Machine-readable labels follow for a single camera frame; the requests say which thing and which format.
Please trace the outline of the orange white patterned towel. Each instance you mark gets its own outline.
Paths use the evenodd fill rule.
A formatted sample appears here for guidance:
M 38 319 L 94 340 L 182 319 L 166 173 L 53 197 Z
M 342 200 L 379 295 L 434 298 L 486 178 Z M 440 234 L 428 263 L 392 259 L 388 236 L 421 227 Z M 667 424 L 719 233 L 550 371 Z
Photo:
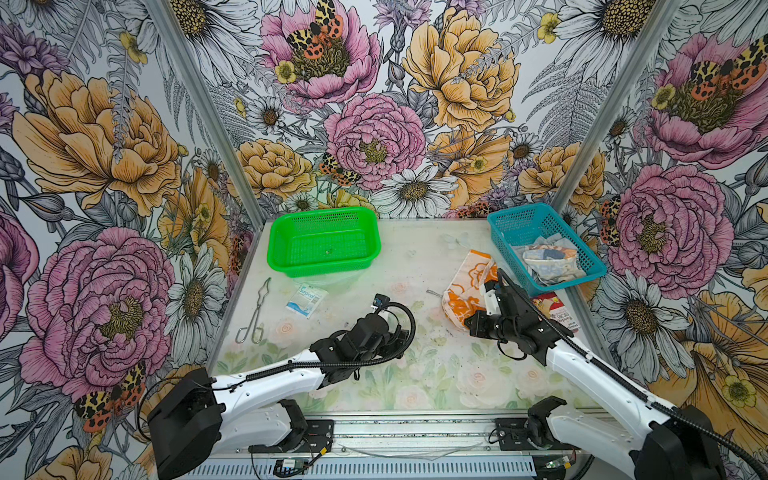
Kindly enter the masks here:
M 485 283 L 498 280 L 497 263 L 491 255 L 470 250 L 447 289 L 441 306 L 446 317 L 458 328 L 477 312 L 486 312 Z

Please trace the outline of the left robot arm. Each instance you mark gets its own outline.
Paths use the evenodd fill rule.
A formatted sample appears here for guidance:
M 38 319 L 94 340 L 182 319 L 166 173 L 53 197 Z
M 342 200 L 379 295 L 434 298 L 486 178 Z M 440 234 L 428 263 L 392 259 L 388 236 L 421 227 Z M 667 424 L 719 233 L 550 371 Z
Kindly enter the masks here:
M 232 375 L 204 368 L 183 375 L 147 417 L 158 477 L 176 479 L 240 447 L 252 454 L 313 449 L 318 436 L 296 396 L 401 358 L 416 329 L 408 307 L 378 294 L 351 328 L 287 360 Z

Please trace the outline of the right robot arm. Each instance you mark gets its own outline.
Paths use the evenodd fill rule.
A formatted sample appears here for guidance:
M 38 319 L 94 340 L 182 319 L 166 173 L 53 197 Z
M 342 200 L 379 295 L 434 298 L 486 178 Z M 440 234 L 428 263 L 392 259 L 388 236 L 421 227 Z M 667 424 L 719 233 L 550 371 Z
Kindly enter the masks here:
M 766 478 L 766 468 L 716 433 L 703 412 L 680 409 L 637 386 L 572 331 L 547 319 L 516 284 L 491 281 L 481 292 L 483 306 L 466 322 L 471 336 L 516 345 L 524 358 L 564 376 L 612 418 L 587 417 L 549 396 L 527 411 L 524 438 L 533 447 L 570 445 L 634 479 L 724 479 L 720 451 L 726 449 Z

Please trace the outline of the red white small box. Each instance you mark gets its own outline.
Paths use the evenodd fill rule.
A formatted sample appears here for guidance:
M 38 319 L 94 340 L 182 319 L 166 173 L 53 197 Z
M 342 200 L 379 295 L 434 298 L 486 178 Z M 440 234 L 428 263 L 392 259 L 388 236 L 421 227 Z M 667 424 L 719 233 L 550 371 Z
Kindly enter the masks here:
M 533 303 L 548 319 L 557 321 L 573 332 L 579 330 L 579 322 L 555 292 L 534 297 Z

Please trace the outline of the small blue white packet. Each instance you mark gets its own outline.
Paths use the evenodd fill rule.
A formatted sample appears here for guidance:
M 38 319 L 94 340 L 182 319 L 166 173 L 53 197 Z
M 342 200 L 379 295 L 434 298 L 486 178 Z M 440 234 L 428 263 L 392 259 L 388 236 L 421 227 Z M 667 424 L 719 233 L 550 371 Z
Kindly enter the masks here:
M 286 309 L 302 318 L 310 318 L 328 292 L 309 284 L 302 284 L 286 303 Z

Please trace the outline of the grey blue towel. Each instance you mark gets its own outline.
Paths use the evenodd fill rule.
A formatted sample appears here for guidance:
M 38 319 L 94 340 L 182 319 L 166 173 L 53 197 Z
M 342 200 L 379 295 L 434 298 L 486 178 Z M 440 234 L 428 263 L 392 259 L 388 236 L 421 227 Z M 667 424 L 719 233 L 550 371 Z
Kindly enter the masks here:
M 531 244 L 514 247 L 513 251 L 540 285 L 550 286 L 586 276 L 578 248 L 560 234 L 539 236 Z

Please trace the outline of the metal tongs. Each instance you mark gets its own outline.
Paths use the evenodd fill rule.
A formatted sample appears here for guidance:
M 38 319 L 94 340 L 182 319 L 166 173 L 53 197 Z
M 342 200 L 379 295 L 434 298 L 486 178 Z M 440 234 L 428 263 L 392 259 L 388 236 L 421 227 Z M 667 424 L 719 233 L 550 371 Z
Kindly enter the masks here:
M 269 294 L 270 282 L 271 282 L 271 278 L 268 277 L 259 288 L 257 292 L 256 307 L 254 308 L 249 324 L 245 327 L 238 329 L 235 336 L 236 344 L 243 344 L 246 340 L 250 340 L 253 344 L 258 343 L 258 340 L 256 339 L 258 320 L 260 317 L 262 306 L 266 300 L 266 297 Z

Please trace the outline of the teal plastic basket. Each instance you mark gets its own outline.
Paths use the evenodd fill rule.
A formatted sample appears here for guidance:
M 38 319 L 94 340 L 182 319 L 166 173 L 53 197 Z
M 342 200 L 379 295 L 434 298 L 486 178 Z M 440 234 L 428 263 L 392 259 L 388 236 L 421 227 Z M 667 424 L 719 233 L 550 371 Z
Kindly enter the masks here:
M 545 203 L 494 212 L 491 239 L 521 287 L 532 296 L 604 277 L 606 265 Z

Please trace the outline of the green plastic basket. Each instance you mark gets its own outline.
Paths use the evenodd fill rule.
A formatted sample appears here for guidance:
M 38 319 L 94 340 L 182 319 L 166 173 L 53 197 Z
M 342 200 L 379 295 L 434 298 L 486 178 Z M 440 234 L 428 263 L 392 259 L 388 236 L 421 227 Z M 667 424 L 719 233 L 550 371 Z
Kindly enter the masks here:
M 370 267 L 381 251 L 377 215 L 364 207 L 298 212 L 275 220 L 267 263 L 291 278 Z

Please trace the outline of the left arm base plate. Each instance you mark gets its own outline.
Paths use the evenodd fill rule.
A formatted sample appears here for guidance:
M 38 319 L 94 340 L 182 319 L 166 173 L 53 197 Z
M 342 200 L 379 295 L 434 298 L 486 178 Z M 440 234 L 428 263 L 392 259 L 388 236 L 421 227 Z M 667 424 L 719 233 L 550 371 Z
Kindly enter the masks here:
M 335 421 L 330 419 L 310 419 L 302 428 L 293 428 L 285 439 L 273 446 L 250 445 L 252 454 L 282 453 L 319 453 L 330 452 L 334 440 Z

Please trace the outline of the aluminium front rail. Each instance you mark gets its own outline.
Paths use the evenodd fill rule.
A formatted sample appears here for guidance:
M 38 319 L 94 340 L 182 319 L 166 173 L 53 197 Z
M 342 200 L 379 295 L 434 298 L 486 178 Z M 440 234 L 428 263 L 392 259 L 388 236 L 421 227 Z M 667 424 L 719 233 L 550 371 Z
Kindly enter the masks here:
M 527 417 L 524 411 L 462 414 L 371 415 L 343 413 L 305 415 L 293 405 L 263 407 L 235 420 L 184 429 L 180 423 L 156 422 L 149 437 L 158 467 L 166 465 L 172 453 L 178 453 L 181 473 L 218 459 L 253 456 L 270 469 L 285 459 L 316 458 L 313 475 L 399 474 L 402 471 L 436 471 L 450 462 L 469 461 L 473 457 L 512 456 L 553 457 L 570 451 L 501 451 L 489 436 L 494 420 L 500 417 Z M 302 428 L 310 419 L 335 421 L 332 450 L 319 453 L 252 454 L 250 445 L 273 446 L 286 438 L 293 428 Z

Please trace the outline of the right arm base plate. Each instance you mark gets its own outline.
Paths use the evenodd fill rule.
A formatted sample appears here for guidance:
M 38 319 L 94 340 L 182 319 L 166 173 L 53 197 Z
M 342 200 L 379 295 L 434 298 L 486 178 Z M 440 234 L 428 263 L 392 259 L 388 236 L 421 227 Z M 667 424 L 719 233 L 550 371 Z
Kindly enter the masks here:
M 570 451 L 574 447 L 556 441 L 549 433 L 538 431 L 527 417 L 500 417 L 494 420 L 489 436 L 501 451 Z

